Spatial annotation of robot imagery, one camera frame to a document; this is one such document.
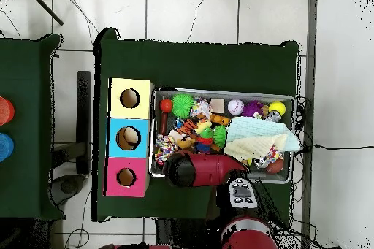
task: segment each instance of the green table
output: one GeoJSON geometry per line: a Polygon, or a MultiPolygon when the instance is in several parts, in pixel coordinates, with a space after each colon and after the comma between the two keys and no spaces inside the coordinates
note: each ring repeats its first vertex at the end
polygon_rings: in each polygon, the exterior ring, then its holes
{"type": "Polygon", "coordinates": [[[15,107],[13,120],[0,127],[15,143],[0,163],[0,217],[61,219],[50,201],[50,62],[60,36],[37,41],[0,39],[0,96],[15,107]]]}
{"type": "MultiPolygon", "coordinates": [[[[151,178],[144,198],[102,195],[108,77],[150,80],[157,87],[295,96],[298,50],[296,42],[274,46],[126,41],[118,40],[114,28],[103,30],[94,51],[93,158],[98,163],[93,165],[93,219],[205,218],[212,190],[173,188],[164,178],[151,178]]],[[[265,186],[288,223],[290,184],[265,186]]]]}

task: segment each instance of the hole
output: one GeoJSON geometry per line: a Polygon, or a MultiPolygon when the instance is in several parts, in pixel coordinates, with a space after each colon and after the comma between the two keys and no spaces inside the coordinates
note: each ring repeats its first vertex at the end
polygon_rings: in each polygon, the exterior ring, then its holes
{"type": "Polygon", "coordinates": [[[120,95],[120,102],[125,108],[135,108],[139,105],[140,95],[135,89],[126,89],[120,95]]]}
{"type": "Polygon", "coordinates": [[[140,144],[140,132],[133,126],[120,128],[115,141],[120,149],[134,150],[140,144]]]}
{"type": "Polygon", "coordinates": [[[135,172],[132,169],[125,168],[117,173],[118,183],[125,187],[134,185],[136,179],[135,172]]]}

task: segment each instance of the yellow box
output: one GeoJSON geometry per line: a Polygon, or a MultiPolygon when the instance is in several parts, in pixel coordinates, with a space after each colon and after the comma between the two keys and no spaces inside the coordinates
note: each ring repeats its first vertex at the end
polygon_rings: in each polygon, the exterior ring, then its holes
{"type": "Polygon", "coordinates": [[[111,82],[110,117],[150,119],[150,101],[154,86],[149,80],[111,78],[109,82],[111,82]],[[131,96],[132,98],[136,96],[137,103],[135,106],[132,108],[125,107],[124,96],[131,96]]]}

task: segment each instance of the metal tray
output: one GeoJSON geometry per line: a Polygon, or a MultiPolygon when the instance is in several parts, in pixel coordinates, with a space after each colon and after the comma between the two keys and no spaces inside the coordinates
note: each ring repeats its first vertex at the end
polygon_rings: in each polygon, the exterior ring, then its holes
{"type": "MultiPolygon", "coordinates": [[[[296,100],[292,96],[281,96],[272,94],[259,94],[259,93],[240,93],[240,92],[228,92],[228,91],[203,91],[194,89],[170,89],[160,88],[153,92],[153,111],[154,119],[151,123],[151,136],[150,136],[150,158],[149,158],[149,172],[154,177],[163,177],[162,168],[156,163],[153,152],[156,151],[154,140],[159,130],[159,124],[161,120],[161,110],[159,108],[160,101],[163,98],[171,99],[177,93],[189,93],[192,96],[201,96],[204,99],[224,99],[225,108],[223,116],[233,118],[234,116],[227,110],[227,104],[232,99],[240,99],[244,104],[250,101],[257,100],[263,104],[269,105],[274,101],[281,101],[286,105],[286,113],[283,115],[281,123],[284,123],[294,133],[294,123],[296,119],[296,100]]],[[[167,117],[167,131],[173,129],[175,123],[175,116],[171,112],[167,117]]],[[[286,152],[284,156],[285,167],[283,170],[276,175],[267,174],[264,169],[259,169],[254,165],[251,166],[251,174],[248,178],[251,180],[261,179],[263,183],[274,183],[284,184],[290,181],[292,174],[294,155],[293,152],[286,152]]]]}

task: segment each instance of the blue box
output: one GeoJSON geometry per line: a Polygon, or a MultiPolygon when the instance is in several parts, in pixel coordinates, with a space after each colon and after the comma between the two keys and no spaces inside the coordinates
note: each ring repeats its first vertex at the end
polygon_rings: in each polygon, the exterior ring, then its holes
{"type": "Polygon", "coordinates": [[[110,118],[109,157],[111,158],[147,158],[149,142],[149,120],[110,118]],[[140,143],[133,150],[124,150],[117,145],[117,132],[124,127],[132,127],[140,133],[140,143]]]}

